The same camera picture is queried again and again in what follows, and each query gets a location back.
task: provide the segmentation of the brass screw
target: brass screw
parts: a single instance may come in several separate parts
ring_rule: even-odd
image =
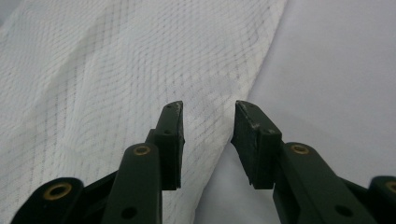
[[[309,153],[309,149],[301,145],[293,145],[290,148],[297,154],[306,155]]]
[[[151,151],[151,149],[149,147],[137,147],[134,149],[134,154],[136,156],[144,156],[146,154],[148,154]]]
[[[389,181],[385,184],[390,191],[396,193],[396,181]]]
[[[48,201],[55,201],[66,196],[71,190],[72,185],[67,182],[56,183],[44,192],[44,199]]]

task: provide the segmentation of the white surface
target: white surface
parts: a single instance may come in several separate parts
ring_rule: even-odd
[[[289,1],[248,99],[286,142],[315,148],[367,187],[396,175],[396,1]],[[279,223],[271,190],[248,185],[228,145],[195,224]]]
[[[89,184],[183,100],[182,189],[163,223],[191,223],[285,1],[22,1],[0,28],[0,223],[58,176]]]

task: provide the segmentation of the white cloth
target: white cloth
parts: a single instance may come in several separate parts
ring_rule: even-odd
[[[286,0],[23,1],[0,29],[0,223],[41,184],[116,170],[183,100],[182,188],[163,223],[192,223]]]

